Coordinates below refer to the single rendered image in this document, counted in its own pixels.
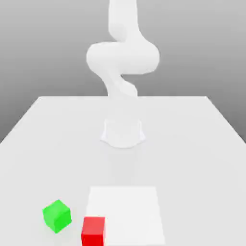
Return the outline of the small red cube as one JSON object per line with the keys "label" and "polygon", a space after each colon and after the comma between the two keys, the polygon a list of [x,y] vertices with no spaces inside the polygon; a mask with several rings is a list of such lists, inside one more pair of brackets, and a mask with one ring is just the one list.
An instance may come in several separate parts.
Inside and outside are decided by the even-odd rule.
{"label": "small red cube", "polygon": [[104,246],[105,217],[85,216],[81,231],[82,246]]}

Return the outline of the small green cube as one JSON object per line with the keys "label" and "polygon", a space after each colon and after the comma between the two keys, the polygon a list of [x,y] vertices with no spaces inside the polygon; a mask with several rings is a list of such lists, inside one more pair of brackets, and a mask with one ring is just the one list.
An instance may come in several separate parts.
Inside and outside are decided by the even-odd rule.
{"label": "small green cube", "polygon": [[45,224],[55,233],[59,233],[71,224],[71,210],[60,199],[55,200],[43,210]]}

